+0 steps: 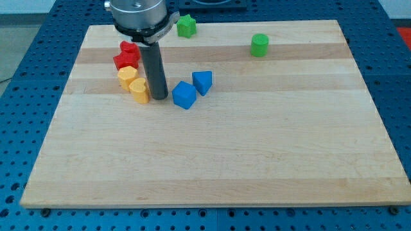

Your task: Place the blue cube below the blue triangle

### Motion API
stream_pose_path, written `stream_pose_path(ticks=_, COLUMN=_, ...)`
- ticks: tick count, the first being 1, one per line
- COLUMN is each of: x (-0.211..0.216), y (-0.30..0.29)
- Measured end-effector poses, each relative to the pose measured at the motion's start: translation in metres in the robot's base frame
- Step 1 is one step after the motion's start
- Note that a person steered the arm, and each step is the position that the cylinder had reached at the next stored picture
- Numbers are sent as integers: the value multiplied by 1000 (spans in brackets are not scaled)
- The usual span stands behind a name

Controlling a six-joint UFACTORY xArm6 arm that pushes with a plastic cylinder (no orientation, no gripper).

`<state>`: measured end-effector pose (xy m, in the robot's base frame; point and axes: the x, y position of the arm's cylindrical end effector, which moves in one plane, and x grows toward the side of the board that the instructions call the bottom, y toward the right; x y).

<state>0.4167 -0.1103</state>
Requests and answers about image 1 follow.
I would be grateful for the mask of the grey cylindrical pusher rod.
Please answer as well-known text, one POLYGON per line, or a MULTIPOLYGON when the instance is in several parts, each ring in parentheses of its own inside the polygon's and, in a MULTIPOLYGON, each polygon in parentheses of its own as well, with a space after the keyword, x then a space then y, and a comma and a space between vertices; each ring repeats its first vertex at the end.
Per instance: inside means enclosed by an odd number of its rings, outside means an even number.
POLYGON ((152 98, 166 99, 168 97, 168 86, 159 44, 155 42, 149 46, 141 45, 139 49, 152 98))

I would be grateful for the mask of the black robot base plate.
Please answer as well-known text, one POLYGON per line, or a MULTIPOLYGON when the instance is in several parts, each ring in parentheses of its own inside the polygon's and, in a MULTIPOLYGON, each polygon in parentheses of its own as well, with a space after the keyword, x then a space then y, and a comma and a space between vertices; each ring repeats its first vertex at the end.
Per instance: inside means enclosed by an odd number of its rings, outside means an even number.
POLYGON ((246 9, 246 0, 179 0, 180 9, 246 9))

